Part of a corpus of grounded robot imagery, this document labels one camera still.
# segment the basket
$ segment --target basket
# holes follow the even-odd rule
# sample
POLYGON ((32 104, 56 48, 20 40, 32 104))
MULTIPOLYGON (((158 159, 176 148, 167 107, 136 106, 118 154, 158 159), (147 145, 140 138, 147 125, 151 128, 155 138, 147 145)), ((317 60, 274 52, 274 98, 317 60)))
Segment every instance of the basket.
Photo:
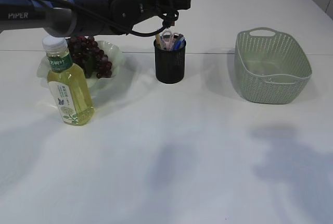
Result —
POLYGON ((312 70, 297 41, 269 28, 242 31, 237 35, 235 73, 242 96, 251 102, 287 104, 308 83, 312 70), (253 35, 269 31, 273 36, 253 35))

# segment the black mesh pen holder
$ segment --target black mesh pen holder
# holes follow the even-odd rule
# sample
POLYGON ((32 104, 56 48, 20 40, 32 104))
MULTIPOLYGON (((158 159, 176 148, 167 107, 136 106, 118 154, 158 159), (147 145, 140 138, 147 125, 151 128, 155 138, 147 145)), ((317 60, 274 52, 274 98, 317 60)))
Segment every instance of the black mesh pen holder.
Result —
POLYGON ((184 46, 176 51, 166 51, 155 47, 155 72, 156 78, 163 83, 173 84, 180 82, 184 78, 185 73, 185 48, 184 46))

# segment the white bottle cap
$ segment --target white bottle cap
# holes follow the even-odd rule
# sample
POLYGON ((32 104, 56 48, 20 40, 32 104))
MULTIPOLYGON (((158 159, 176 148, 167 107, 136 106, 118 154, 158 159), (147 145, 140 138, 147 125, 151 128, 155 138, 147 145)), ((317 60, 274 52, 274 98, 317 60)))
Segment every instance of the white bottle cap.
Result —
POLYGON ((62 53, 67 50, 67 42, 65 38, 55 38, 48 35, 43 39, 43 48, 50 54, 62 53))

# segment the grapes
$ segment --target grapes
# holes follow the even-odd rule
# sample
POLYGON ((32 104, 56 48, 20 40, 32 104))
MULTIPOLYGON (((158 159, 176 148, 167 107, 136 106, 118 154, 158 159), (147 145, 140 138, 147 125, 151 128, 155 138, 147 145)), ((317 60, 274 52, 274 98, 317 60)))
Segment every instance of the grapes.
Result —
POLYGON ((92 42, 92 47, 98 47, 98 43, 96 41, 92 42))
POLYGON ((93 36, 88 36, 88 41, 93 42, 93 41, 95 41, 95 38, 93 36))
POLYGON ((86 78, 90 78, 93 72, 96 77, 110 78, 112 76, 112 62, 105 52, 98 47, 98 43, 93 36, 72 36, 66 39, 68 49, 74 63, 83 70, 86 78))
POLYGON ((74 36, 72 36, 71 38, 69 38, 69 42, 72 43, 72 44, 76 43, 76 40, 77 40, 77 38, 74 37, 74 36))
POLYGON ((101 59, 101 62, 106 64, 108 62, 108 60, 109 60, 108 56, 104 55, 101 59))
POLYGON ((111 70, 111 68, 112 68, 112 62, 108 61, 108 62, 105 64, 105 68, 106 68, 107 70, 111 70))
POLYGON ((82 49, 83 51, 85 51, 85 50, 87 49, 87 43, 82 42, 82 43, 81 43, 81 49, 82 49))
POLYGON ((111 72, 111 70, 107 70, 107 71, 105 72, 105 75, 104 75, 104 77, 105 77, 105 78, 110 78, 110 77, 111 77, 111 75, 112 75, 112 72, 111 72))

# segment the table surface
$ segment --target table surface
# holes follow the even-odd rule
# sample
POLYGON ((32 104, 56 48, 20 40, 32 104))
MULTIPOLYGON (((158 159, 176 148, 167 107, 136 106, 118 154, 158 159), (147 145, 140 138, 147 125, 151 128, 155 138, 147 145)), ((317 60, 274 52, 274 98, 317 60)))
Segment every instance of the table surface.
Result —
MULTIPOLYGON (((238 32, 270 27, 293 35, 306 54, 333 54, 333 21, 312 0, 193 0, 190 10, 180 12, 175 30, 187 37, 187 53, 232 53, 238 32)), ((135 30, 155 31, 161 23, 152 18, 135 30)), ((5 31, 0 34, 0 50, 42 51, 45 35, 43 29, 5 31)), ((153 52, 153 38, 97 38, 124 52, 153 52)))
POLYGON ((331 223, 333 56, 309 56, 293 103, 260 105, 236 92, 232 54, 187 54, 174 85, 126 54, 76 128, 36 77, 43 55, 0 52, 1 223, 331 223))

